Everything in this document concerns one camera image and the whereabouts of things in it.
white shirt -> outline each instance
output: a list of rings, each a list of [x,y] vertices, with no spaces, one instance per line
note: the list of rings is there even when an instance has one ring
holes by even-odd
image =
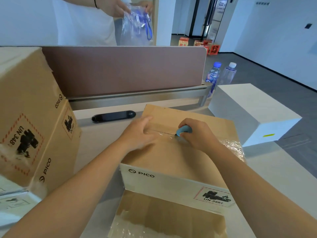
[[[113,17],[95,7],[53,0],[58,45],[116,46]]]

white bottle cap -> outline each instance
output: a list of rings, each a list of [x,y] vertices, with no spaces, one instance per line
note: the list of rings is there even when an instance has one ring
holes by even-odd
[[[236,64],[235,62],[231,62],[231,63],[229,64],[229,67],[230,67],[230,68],[235,68],[236,65],[237,65],[237,64]]]

plastic bag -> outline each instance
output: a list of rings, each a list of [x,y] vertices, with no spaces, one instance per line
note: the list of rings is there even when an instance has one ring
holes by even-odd
[[[127,4],[131,13],[124,13],[121,46],[153,45],[152,22],[144,7]]]

forearm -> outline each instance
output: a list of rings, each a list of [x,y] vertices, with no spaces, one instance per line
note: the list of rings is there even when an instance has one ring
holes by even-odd
[[[257,238],[317,237],[317,221],[221,144],[208,151]]]
[[[80,237],[126,153],[120,142],[111,144],[27,213],[4,238]]]
[[[66,2],[76,4],[79,6],[86,6],[86,7],[96,7],[94,0],[64,0]]]

yellow label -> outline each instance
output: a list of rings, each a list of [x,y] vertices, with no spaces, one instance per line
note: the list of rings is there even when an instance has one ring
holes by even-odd
[[[263,135],[263,137],[268,137],[268,136],[273,136],[275,134],[270,134],[270,135]]]

